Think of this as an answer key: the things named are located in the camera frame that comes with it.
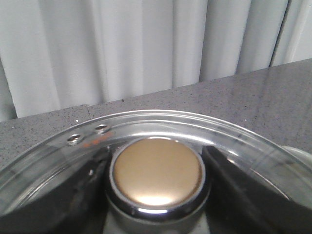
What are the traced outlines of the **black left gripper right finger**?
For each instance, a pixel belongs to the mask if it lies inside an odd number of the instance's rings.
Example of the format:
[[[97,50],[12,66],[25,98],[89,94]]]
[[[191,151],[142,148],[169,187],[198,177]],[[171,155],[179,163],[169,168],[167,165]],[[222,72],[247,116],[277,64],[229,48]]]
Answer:
[[[312,210],[256,181],[214,146],[202,156],[212,180],[208,213],[214,234],[310,234]]]

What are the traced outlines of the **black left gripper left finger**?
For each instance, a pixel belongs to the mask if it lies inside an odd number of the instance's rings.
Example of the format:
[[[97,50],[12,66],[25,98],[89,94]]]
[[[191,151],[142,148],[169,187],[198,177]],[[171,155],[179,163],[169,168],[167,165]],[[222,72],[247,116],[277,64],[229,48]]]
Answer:
[[[104,183],[110,159],[99,149],[60,185],[0,217],[2,234],[101,234],[107,212]]]

